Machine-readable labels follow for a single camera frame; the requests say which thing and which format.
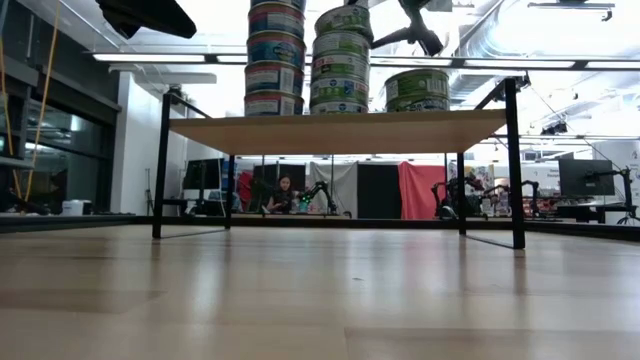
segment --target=person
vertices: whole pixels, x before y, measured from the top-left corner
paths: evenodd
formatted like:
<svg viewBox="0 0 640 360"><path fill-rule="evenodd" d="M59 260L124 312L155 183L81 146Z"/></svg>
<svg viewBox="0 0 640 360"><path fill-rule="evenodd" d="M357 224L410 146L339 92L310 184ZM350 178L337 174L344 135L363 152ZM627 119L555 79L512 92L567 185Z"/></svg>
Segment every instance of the person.
<svg viewBox="0 0 640 360"><path fill-rule="evenodd" d="M288 174L280 176L278 179L278 190L276 190L267 204L267 210L270 212L291 212L293 200L298 195L297 191L293 191L291 187L291 177Z"/></svg>

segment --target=red backdrop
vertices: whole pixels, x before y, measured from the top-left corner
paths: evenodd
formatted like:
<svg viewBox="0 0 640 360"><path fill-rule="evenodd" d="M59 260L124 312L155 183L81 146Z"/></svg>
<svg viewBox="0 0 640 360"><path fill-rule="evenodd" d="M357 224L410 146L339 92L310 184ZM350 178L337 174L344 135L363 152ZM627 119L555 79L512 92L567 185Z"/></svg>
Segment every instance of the red backdrop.
<svg viewBox="0 0 640 360"><path fill-rule="evenodd" d="M444 166L420 166L403 162L398 165L400 193L402 195L402 219L431 220L435 217L436 200L431 187L444 182ZM445 189L438 189L438 196L444 197Z"/></svg>

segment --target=shelf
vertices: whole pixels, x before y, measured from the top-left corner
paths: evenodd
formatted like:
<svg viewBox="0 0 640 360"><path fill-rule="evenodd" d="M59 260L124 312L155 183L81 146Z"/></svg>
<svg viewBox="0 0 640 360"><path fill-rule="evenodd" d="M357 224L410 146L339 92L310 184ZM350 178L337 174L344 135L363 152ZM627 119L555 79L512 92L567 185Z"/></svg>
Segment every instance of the shelf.
<svg viewBox="0 0 640 360"><path fill-rule="evenodd" d="M17 169L33 169L33 162L31 160L20 160L4 156L0 156L0 165Z"/></svg>
<svg viewBox="0 0 640 360"><path fill-rule="evenodd" d="M504 110L172 119L171 130L233 155L458 153L506 123Z"/></svg>

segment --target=black metal table frame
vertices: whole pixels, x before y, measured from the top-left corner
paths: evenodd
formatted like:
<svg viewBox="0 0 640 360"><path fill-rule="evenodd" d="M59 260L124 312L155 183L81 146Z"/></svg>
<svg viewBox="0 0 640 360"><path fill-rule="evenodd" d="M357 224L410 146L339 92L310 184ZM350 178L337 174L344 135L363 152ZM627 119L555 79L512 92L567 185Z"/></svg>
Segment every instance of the black metal table frame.
<svg viewBox="0 0 640 360"><path fill-rule="evenodd" d="M508 153L509 153L509 176L512 184L519 184L522 182L521 167L520 167L520 139L518 134L518 109L516 101L516 80L513 78L506 78L502 80L483 100L476 106L476 110L484 109L487 104L493 101L498 95L504 91L505 94L505 116L507 124L507 140L508 140ZM205 118L211 118L203 111L199 110L195 106L189 104L183 99L173 94L164 94L162 97L162 119L160 125L160 145L158 151L158 169L156 175L156 192L155 203L153 212L153 231L152 235L154 239L162 238L162 224L163 216L162 210L164 206L164 187L166 180L167 170L167 149L169 145L169 131L170 115L171 115L171 103L180 103L188 109L204 116ZM231 208L233 205L233 193L235 191L234 179L235 169L235 156L236 154L229 154L229 184L227 188L226 196L226 209L224 218L225 229L231 228ZM464 181L464 153L458 153L457 159L458 165L458 203L464 204L465 199L465 181ZM459 219L457 221L457 227L459 233L469 239L487 242L494 245L504 246L512 249L524 249L525 247L525 224L524 224L524 209L522 203L522 188L519 186L511 187L511 209L512 209L512 222L511 230L513 231L513 243L511 245L495 242L489 239L482 239L475 236L467 235L467 219L463 211L460 211ZM210 232L218 232L219 230L211 230L206 232L199 232L197 234L204 234ZM184 234L182 236L189 236L196 234Z"/></svg>

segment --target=stacked cans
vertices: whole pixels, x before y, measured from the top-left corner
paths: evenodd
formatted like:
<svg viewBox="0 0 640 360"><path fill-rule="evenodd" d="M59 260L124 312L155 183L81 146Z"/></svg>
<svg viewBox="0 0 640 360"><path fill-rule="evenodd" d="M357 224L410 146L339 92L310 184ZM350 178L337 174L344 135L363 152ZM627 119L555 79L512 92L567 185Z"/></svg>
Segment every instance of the stacked cans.
<svg viewBox="0 0 640 360"><path fill-rule="evenodd" d="M373 39L369 10L357 5L329 10L315 30L311 114L368 112Z"/></svg>
<svg viewBox="0 0 640 360"><path fill-rule="evenodd" d="M251 0L245 116L301 115L306 0Z"/></svg>
<svg viewBox="0 0 640 360"><path fill-rule="evenodd" d="M436 69L405 71L385 82L387 112L449 110L449 76Z"/></svg>

